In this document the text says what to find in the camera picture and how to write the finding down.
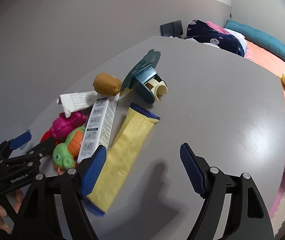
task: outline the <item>magenta rubber toy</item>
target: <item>magenta rubber toy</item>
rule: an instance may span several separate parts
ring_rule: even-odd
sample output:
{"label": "magenta rubber toy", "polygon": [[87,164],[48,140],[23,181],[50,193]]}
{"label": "magenta rubber toy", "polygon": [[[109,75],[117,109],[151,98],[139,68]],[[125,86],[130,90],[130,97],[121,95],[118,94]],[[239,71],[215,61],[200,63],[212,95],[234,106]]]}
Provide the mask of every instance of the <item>magenta rubber toy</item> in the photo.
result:
{"label": "magenta rubber toy", "polygon": [[72,113],[69,118],[66,118],[64,113],[60,113],[59,117],[53,122],[53,126],[49,129],[51,136],[60,142],[64,142],[67,136],[75,128],[80,127],[86,119],[86,116],[80,111]]}

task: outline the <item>green toy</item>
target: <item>green toy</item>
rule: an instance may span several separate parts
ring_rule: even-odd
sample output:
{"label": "green toy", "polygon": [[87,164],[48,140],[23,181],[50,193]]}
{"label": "green toy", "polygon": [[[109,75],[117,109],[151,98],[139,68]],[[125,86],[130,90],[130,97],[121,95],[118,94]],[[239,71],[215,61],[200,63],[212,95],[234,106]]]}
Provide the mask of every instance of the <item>green toy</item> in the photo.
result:
{"label": "green toy", "polygon": [[85,127],[74,129],[64,143],[58,144],[53,151],[53,161],[57,166],[58,173],[62,174],[60,168],[69,169],[75,167],[74,158],[78,156]]}

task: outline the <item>brown plush toy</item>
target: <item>brown plush toy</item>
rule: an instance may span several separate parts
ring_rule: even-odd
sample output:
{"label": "brown plush toy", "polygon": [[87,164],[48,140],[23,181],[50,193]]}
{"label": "brown plush toy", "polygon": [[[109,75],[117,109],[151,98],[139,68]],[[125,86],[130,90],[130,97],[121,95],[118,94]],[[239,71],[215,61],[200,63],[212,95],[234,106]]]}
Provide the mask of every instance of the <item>brown plush toy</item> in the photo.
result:
{"label": "brown plush toy", "polygon": [[95,77],[93,86],[100,95],[114,97],[120,92],[121,84],[119,79],[107,73],[100,73]]}

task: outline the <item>yellow package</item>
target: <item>yellow package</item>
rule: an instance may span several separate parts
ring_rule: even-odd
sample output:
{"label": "yellow package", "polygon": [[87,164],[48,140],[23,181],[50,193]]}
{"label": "yellow package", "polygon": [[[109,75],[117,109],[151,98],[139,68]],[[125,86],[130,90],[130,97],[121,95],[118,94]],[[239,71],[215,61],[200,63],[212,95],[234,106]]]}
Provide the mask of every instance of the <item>yellow package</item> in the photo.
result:
{"label": "yellow package", "polygon": [[134,103],[130,104],[127,117],[113,146],[107,152],[106,163],[95,187],[87,196],[87,199],[103,212],[101,215],[109,209],[129,174],[144,140],[159,119],[146,109]]}

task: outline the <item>human hand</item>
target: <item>human hand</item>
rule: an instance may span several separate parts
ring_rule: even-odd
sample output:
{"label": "human hand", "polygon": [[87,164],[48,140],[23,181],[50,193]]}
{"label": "human hand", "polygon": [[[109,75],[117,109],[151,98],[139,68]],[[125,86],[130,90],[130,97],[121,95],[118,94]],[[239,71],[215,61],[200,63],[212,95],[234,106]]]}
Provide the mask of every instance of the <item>human hand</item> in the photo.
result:
{"label": "human hand", "polygon": [[[18,210],[21,206],[21,203],[23,201],[23,192],[21,189],[18,189],[16,191],[14,191],[12,194],[14,194],[14,197],[16,199],[16,203],[14,205],[14,210],[16,213],[18,213]],[[7,232],[7,234],[11,234],[12,230],[11,228],[4,222],[4,220],[2,218],[7,217],[7,212],[6,210],[0,205],[0,229],[4,230]]]}

